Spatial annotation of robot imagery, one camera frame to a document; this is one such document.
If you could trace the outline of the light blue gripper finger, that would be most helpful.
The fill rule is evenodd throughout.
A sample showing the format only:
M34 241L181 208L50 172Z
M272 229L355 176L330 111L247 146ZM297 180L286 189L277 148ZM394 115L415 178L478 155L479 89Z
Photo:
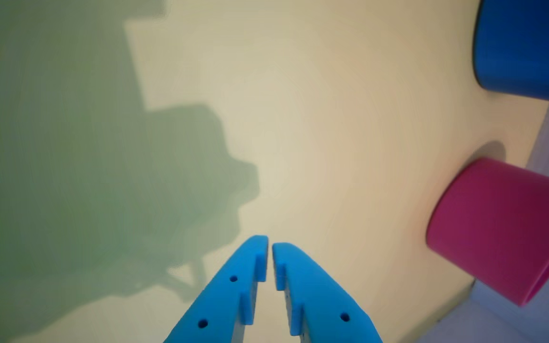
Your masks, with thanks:
M241 343L267 278L269 240L252 236L230 256L174 326L166 343Z
M283 291L291 336L302 343L380 343L357 302L299 247L272 245L277 291Z

